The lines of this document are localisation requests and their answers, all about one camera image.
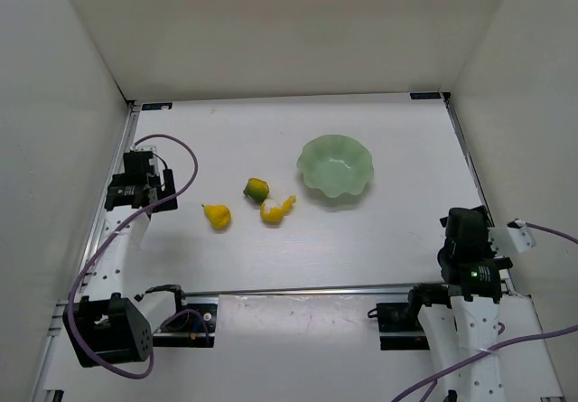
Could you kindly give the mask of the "yellow fake pear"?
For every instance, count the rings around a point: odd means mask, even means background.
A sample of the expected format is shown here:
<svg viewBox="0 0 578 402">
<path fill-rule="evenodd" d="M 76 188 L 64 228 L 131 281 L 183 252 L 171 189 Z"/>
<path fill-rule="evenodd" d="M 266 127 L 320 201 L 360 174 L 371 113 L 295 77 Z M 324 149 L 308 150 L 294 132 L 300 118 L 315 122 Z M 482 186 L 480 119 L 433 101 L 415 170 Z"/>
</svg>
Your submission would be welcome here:
<svg viewBox="0 0 578 402">
<path fill-rule="evenodd" d="M 203 212 L 214 230 L 226 229 L 231 220 L 230 209 L 226 205 L 203 205 Z"/>
</svg>

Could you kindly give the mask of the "green yellow fake mango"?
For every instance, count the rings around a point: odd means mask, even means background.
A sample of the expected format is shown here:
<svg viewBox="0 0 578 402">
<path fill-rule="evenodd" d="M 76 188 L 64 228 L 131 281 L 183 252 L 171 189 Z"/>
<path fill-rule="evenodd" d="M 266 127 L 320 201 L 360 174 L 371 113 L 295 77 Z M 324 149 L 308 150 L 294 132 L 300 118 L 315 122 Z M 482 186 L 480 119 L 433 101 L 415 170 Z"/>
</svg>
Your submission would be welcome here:
<svg viewBox="0 0 578 402">
<path fill-rule="evenodd" d="M 253 202 L 261 204 L 269 195 L 270 189 L 266 181 L 249 178 L 243 194 Z"/>
</svg>

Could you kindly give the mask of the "peeled yellow fake lemon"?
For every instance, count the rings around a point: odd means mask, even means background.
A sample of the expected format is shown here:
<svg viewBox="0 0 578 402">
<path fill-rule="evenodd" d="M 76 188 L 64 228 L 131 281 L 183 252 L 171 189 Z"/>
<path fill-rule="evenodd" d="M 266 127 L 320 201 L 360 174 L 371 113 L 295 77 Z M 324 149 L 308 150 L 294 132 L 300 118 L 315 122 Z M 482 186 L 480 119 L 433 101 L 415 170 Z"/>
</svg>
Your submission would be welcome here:
<svg viewBox="0 0 578 402">
<path fill-rule="evenodd" d="M 260 205 L 261 220 L 267 224 L 279 224 L 283 218 L 293 209 L 296 196 L 289 196 L 283 203 L 273 199 L 265 199 Z"/>
</svg>

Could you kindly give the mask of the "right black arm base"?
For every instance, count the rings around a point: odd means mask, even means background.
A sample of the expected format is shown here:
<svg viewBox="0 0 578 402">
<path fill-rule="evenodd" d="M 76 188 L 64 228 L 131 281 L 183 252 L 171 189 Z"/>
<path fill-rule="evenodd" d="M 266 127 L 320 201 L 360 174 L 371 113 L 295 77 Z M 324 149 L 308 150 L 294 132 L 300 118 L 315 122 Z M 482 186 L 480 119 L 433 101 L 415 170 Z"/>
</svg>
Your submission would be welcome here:
<svg viewBox="0 0 578 402">
<path fill-rule="evenodd" d="M 429 344 L 409 303 L 377 303 L 367 312 L 378 323 L 382 351 L 428 351 Z"/>
</svg>

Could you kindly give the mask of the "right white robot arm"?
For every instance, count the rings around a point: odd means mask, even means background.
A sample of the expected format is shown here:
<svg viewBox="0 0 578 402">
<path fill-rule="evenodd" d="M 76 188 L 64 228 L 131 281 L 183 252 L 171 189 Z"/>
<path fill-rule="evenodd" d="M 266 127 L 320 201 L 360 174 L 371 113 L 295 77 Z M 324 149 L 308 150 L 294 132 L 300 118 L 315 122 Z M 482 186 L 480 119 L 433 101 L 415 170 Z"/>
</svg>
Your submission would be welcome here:
<svg viewBox="0 0 578 402">
<path fill-rule="evenodd" d="M 441 223 L 443 281 L 418 284 L 408 296 L 408 314 L 421 325 L 438 369 L 429 388 L 444 401 L 502 401 L 499 358 L 490 346 L 500 329 L 500 273 L 512 262 L 492 249 L 483 208 L 452 208 Z"/>
</svg>

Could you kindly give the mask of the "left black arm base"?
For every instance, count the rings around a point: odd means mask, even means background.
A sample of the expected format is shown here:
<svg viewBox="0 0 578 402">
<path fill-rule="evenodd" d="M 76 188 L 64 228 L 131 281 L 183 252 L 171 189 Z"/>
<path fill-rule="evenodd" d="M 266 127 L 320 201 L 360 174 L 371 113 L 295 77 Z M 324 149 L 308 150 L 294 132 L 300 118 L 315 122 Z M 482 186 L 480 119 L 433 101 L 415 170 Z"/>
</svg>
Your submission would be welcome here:
<svg viewBox="0 0 578 402">
<path fill-rule="evenodd" d="M 153 341 L 155 348 L 213 348 L 218 322 L 219 299 L 217 296 L 190 296 L 186 298 L 188 312 L 157 330 Z"/>
</svg>

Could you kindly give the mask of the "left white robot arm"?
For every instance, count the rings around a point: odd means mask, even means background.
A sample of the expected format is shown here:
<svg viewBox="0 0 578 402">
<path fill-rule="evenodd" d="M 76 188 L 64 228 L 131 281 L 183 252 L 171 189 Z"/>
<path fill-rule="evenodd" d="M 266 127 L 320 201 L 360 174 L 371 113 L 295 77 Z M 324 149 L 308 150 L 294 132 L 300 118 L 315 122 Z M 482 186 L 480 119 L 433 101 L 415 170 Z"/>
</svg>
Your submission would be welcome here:
<svg viewBox="0 0 578 402">
<path fill-rule="evenodd" d="M 141 253 L 153 214 L 177 210 L 172 170 L 152 145 L 123 155 L 123 170 L 113 175 L 105 198 L 104 249 L 80 284 L 79 297 L 63 322 L 79 364 L 119 365 L 147 360 L 153 333 L 182 310 L 179 285 L 133 288 L 126 264 Z"/>
</svg>

